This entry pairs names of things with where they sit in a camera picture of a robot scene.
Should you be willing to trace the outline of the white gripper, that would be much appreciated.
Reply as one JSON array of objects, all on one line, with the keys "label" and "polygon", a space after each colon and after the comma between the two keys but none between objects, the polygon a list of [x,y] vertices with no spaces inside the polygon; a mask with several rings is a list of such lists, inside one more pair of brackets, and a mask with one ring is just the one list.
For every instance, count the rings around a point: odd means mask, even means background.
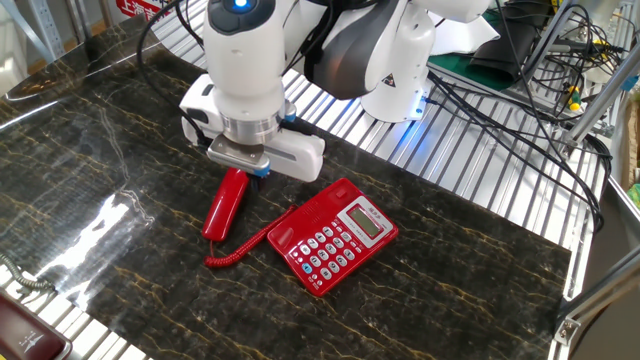
[{"label": "white gripper", "polygon": [[303,182],[317,179],[323,165],[325,141],[287,127],[296,118],[288,100],[273,116],[261,120],[235,120],[222,114],[214,102],[218,91],[207,74],[191,85],[180,102],[185,137],[196,144],[198,132],[209,142],[210,160],[249,174],[251,188],[259,193],[263,178],[277,172]]}]

